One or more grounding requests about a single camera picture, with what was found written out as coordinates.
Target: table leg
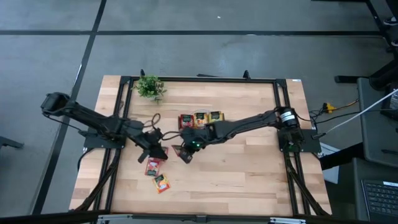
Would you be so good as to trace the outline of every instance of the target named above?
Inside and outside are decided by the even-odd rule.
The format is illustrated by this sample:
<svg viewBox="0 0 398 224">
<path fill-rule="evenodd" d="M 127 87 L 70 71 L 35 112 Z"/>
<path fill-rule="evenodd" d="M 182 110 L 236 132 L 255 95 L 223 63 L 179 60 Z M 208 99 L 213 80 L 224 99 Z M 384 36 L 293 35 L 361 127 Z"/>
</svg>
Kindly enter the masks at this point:
<svg viewBox="0 0 398 224">
<path fill-rule="evenodd" d="M 18 149 L 24 147 L 24 145 L 22 143 L 19 143 L 19 142 L 13 141 L 11 139 L 4 138 L 4 137 L 0 136 L 0 147 L 1 146 L 11 146 L 11 147 L 18 148 Z"/>
<path fill-rule="evenodd" d="M 353 158 L 364 159 L 363 143 L 358 143 L 333 154 L 319 158 L 322 170 L 350 163 Z"/>
</svg>

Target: wooden tabletop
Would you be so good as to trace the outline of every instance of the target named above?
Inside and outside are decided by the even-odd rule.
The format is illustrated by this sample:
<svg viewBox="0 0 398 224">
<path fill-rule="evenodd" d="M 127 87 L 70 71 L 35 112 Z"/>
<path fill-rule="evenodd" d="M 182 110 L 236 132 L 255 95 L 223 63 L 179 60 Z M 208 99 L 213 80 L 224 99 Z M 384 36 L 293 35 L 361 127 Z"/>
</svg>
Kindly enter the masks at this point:
<svg viewBox="0 0 398 224">
<path fill-rule="evenodd" d="M 95 111 L 106 116 L 113 113 L 119 80 L 120 76 L 104 76 Z M 291 106 L 302 118 L 309 119 L 301 81 L 287 80 L 287 86 Z M 160 113 L 162 119 L 156 126 L 166 132 L 177 131 L 178 115 L 200 109 L 222 111 L 226 119 L 237 120 L 275 108 L 271 84 L 165 82 L 165 89 L 160 104 L 140 97 L 134 90 L 128 117 L 145 122 Z M 303 129 L 311 128 L 310 122 L 300 122 Z M 175 138 L 162 145 L 181 142 Z M 195 153 L 190 164 L 185 164 L 170 148 L 169 159 L 162 164 L 160 173 L 167 175 L 171 188 L 161 194 L 157 193 L 152 177 L 144 175 L 146 161 L 137 162 L 141 153 L 142 149 L 128 139 L 119 164 L 112 212 L 292 215 L 275 128 L 253 130 L 224 144 L 208 146 Z M 82 160 L 70 208 L 79 206 L 97 184 L 103 156 L 104 149 L 96 149 Z M 301 160 L 306 186 L 323 209 L 331 213 L 319 161 L 309 153 L 301 153 Z M 295 189 L 299 211 L 303 213 L 300 191 L 297 186 Z M 101 208 L 107 190 L 106 186 Z"/>
</svg>

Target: black metal frame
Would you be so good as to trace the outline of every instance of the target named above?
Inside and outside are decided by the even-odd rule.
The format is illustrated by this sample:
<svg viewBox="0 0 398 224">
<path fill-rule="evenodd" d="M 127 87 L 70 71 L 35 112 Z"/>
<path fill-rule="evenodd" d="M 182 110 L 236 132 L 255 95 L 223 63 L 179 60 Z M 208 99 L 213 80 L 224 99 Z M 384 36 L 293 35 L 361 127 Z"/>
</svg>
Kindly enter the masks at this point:
<svg viewBox="0 0 398 224">
<path fill-rule="evenodd" d="M 141 70 L 141 76 L 145 75 L 144 71 Z M 119 104 L 121 101 L 121 95 L 123 92 L 124 84 L 126 83 L 126 80 L 129 80 L 129 91 L 127 93 L 126 97 L 126 103 L 124 105 L 124 113 L 123 113 L 123 118 L 127 118 L 128 114 L 128 108 L 131 102 L 131 97 L 132 97 L 132 92 L 131 88 L 133 86 L 134 81 L 138 80 L 140 76 L 136 77 L 121 77 L 120 85 L 119 85 L 119 90 L 118 90 L 118 96 L 117 100 L 115 103 L 115 109 L 114 113 L 118 113 L 117 110 L 119 108 Z M 274 97 L 275 97 L 275 105 L 276 106 L 281 106 L 280 103 L 280 96 L 279 96 L 279 88 L 282 89 L 283 94 L 284 94 L 284 101 L 286 106 L 290 106 L 290 100 L 289 100 L 289 94 L 287 91 L 287 84 L 286 80 L 281 80 L 281 79 L 261 79 L 261 78 L 250 78 L 249 72 L 245 71 L 244 75 L 242 78 L 220 78 L 220 77 L 159 77 L 160 80 L 164 82 L 220 82 L 220 83 L 266 83 L 266 84 L 271 84 L 274 89 Z M 103 166 L 101 168 L 101 176 L 100 179 L 103 178 L 103 175 L 105 173 L 106 167 L 109 163 L 109 152 L 111 149 L 107 149 L 105 152 L 105 156 L 103 159 Z M 290 159 L 290 154 L 288 152 L 282 152 L 284 155 L 284 161 L 286 159 Z M 116 158 L 117 165 L 119 164 L 119 159 L 120 159 L 120 153 L 118 153 L 119 157 Z M 304 180 L 304 174 L 302 170 L 302 165 L 301 165 L 301 160 L 300 160 L 300 154 L 299 153 L 294 153 L 294 158 L 295 158 L 295 163 L 296 163 L 296 169 L 298 173 L 299 179 L 305 183 Z M 287 183 L 289 186 L 289 195 L 290 195 L 290 202 L 292 205 L 292 214 L 298 215 L 299 214 L 299 206 L 297 204 L 297 199 L 296 199 L 296 192 L 295 192 L 295 187 L 294 187 L 294 180 L 293 178 L 288 174 L 288 166 L 286 164 L 286 173 L 287 173 Z M 111 210 L 111 204 L 112 204 L 112 199 L 113 199 L 113 192 L 114 188 L 116 185 L 116 175 L 117 175 L 117 167 L 114 173 L 111 176 L 111 180 L 109 182 L 109 189 L 108 189 L 108 194 L 106 197 L 106 205 L 105 205 L 105 210 L 110 211 Z M 94 210 L 99 209 L 99 204 L 101 200 L 101 195 L 98 195 L 96 200 L 95 200 L 95 206 Z M 307 202 L 307 199 L 304 197 L 302 193 L 302 200 L 303 200 L 303 209 L 304 209 L 304 214 L 310 215 L 310 206 Z M 237 220 L 246 220 L 246 221 L 267 221 L 270 219 L 270 217 L 253 217 L 253 216 L 233 216 L 233 215 L 162 215 L 162 214 L 133 214 L 135 218 L 145 218 L 145 217 L 152 217 L 156 219 L 177 219 L 177 220 L 194 220 L 196 222 L 208 222 L 209 220 L 229 220 L 229 221 L 237 221 Z"/>
<path fill-rule="evenodd" d="M 289 36 L 330 36 L 330 35 L 342 35 L 342 36 L 381 36 L 384 37 L 388 42 L 388 36 L 385 30 L 380 26 L 380 19 L 376 11 L 374 10 L 370 0 L 340 0 L 340 1 L 358 1 L 365 2 L 369 10 L 374 16 L 375 22 L 378 25 L 379 31 L 269 31 L 269 30 L 98 30 L 102 15 L 104 13 L 105 5 L 107 0 L 101 0 L 99 5 L 98 13 L 91 30 L 0 30 L 0 35 L 88 35 L 89 40 L 81 60 L 79 71 L 76 75 L 76 81 L 73 85 L 71 92 L 71 100 L 77 98 L 81 83 L 85 74 L 87 63 L 93 48 L 95 37 L 97 35 L 289 35 Z M 238 82 L 237 79 L 223 80 L 224 82 Z M 37 196 L 35 199 L 34 207 L 32 208 L 32 214 L 40 214 L 45 203 L 45 198 L 49 191 L 50 183 L 60 156 L 63 142 L 67 133 L 67 125 L 70 122 L 69 118 L 63 118 L 62 121 L 65 124 L 61 124 L 57 130 L 51 151 L 50 160 L 45 170 L 43 179 L 40 181 L 38 186 Z"/>
</svg>

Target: red snack bag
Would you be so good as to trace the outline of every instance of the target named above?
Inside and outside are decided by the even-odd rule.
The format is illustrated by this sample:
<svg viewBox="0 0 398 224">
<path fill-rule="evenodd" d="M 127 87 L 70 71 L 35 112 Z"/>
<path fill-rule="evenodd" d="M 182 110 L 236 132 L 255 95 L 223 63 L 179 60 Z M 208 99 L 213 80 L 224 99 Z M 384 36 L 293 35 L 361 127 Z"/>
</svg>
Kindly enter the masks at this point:
<svg viewBox="0 0 398 224">
<path fill-rule="evenodd" d="M 162 174 L 158 177 L 154 178 L 154 184 L 157 189 L 157 193 L 160 194 L 163 191 L 171 188 L 169 180 L 167 179 L 166 175 Z"/>
<path fill-rule="evenodd" d="M 181 114 L 178 117 L 178 129 L 193 128 L 193 115 Z"/>
<path fill-rule="evenodd" d="M 156 177 L 159 174 L 161 159 L 148 158 L 147 168 L 145 169 L 145 175 Z"/>
</svg>

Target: gray surface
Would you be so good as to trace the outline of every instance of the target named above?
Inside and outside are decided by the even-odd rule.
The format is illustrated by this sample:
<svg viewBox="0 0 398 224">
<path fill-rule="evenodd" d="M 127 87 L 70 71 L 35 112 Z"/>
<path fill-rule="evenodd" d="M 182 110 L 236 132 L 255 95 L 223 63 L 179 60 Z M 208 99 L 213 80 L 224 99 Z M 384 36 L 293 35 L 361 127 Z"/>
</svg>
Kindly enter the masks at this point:
<svg viewBox="0 0 398 224">
<path fill-rule="evenodd" d="M 30 212 L 58 128 L 40 105 L 46 93 L 70 92 L 87 40 L 0 36 L 0 136 L 25 143 L 0 151 L 0 217 Z"/>
<path fill-rule="evenodd" d="M 381 17 L 390 16 L 384 1 L 373 2 L 383 10 Z M 0 29 L 91 29 L 99 4 L 99 0 L 2 0 Z M 376 30 L 376 26 L 363 3 L 108 0 L 100 29 Z M 42 117 L 39 106 L 47 92 L 70 92 L 86 42 L 87 37 L 0 37 L 0 135 L 27 144 L 21 151 L 5 147 L 0 152 L 2 217 L 28 212 L 58 127 Z M 381 39 L 368 38 L 97 37 L 78 101 L 94 108 L 107 74 L 137 75 L 143 68 L 156 75 L 241 77 L 248 69 L 252 77 L 301 78 L 311 110 L 325 101 L 342 106 L 358 97 L 356 85 L 336 84 L 333 76 L 372 74 L 392 59 L 385 46 Z M 356 110 L 357 105 L 319 120 Z M 320 124 L 320 130 L 344 119 Z M 338 148 L 360 140 L 359 120 L 322 139 Z M 83 138 L 68 130 L 45 213 L 68 210 L 82 144 Z"/>
<path fill-rule="evenodd" d="M 386 95 L 385 91 L 374 90 L 366 78 L 358 79 L 358 92 L 361 110 L 366 109 Z M 381 105 L 382 103 L 376 105 L 373 110 L 381 109 Z M 386 154 L 381 151 L 382 149 L 398 150 L 395 141 L 398 138 L 396 132 L 398 122 L 379 112 L 370 112 L 361 115 L 361 125 L 366 160 L 398 167 L 397 155 Z"/>
<path fill-rule="evenodd" d="M 354 191 L 356 204 L 356 218 L 358 220 L 369 221 L 366 210 L 365 199 L 362 189 L 362 180 L 382 180 L 389 182 L 398 182 L 398 169 L 382 166 L 373 162 L 367 162 L 362 159 L 353 159 L 354 170 Z"/>
<path fill-rule="evenodd" d="M 91 30 L 100 0 L 1 0 L 0 29 Z"/>
<path fill-rule="evenodd" d="M 101 30 L 377 30 L 357 2 L 113 0 Z"/>
</svg>

